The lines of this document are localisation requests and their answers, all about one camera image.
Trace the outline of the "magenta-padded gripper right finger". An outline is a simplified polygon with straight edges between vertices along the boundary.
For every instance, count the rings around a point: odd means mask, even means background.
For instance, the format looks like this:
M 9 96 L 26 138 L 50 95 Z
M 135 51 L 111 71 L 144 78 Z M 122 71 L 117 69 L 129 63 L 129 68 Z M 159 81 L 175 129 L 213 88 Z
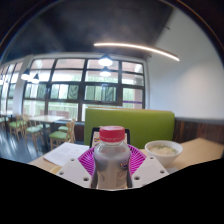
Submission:
M 132 145 L 129 149 L 131 155 L 128 165 L 128 188 L 140 188 L 169 175 L 154 156 L 146 156 Z

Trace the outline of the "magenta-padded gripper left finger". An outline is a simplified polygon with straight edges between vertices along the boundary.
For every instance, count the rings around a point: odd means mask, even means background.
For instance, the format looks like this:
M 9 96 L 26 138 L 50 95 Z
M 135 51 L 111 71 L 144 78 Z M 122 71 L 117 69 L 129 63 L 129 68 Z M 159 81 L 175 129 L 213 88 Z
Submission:
M 97 187 L 97 174 L 93 157 L 94 149 L 90 148 L 77 159 L 70 159 L 56 175 L 84 188 Z

